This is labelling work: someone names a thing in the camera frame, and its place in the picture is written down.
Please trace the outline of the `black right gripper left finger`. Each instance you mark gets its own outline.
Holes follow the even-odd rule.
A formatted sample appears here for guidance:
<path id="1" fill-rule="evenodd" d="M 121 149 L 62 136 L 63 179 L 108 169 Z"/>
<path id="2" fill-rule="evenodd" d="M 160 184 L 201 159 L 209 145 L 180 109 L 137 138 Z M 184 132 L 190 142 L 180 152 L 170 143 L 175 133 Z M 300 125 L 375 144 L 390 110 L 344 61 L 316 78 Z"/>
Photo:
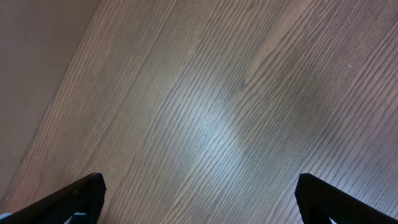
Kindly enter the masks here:
<path id="1" fill-rule="evenodd" d="M 97 224 L 105 193 L 103 175 L 92 173 L 22 210 L 1 218 L 1 223 Z"/>

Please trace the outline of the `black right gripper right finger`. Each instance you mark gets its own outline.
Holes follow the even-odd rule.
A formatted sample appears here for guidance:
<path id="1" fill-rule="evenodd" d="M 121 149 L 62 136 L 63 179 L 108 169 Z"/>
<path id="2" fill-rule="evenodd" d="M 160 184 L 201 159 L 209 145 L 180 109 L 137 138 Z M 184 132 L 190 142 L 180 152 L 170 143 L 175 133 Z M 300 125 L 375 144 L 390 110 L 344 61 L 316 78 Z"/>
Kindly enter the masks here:
<path id="1" fill-rule="evenodd" d="M 309 173 L 299 175 L 295 198 L 304 224 L 397 224 L 396 219 Z"/>

